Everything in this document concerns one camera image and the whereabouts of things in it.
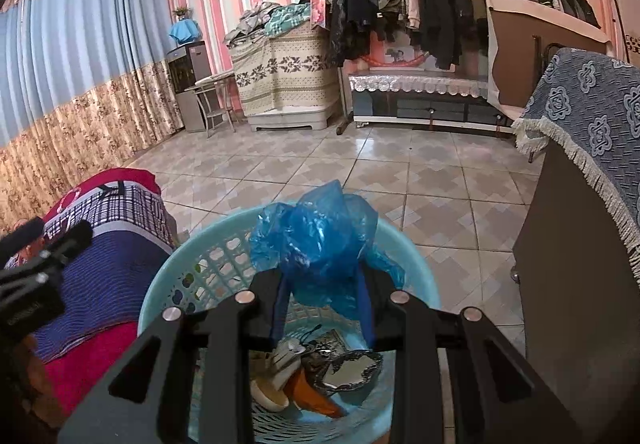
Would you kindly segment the person's left hand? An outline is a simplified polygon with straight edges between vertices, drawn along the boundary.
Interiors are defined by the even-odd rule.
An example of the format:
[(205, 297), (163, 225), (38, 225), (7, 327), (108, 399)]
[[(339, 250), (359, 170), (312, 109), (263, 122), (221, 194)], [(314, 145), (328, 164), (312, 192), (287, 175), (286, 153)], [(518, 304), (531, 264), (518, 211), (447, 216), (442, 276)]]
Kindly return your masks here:
[(47, 429), (58, 430), (66, 417), (36, 349), (37, 340), (30, 334), (10, 353), (17, 372), (18, 398), (27, 415), (43, 422)]

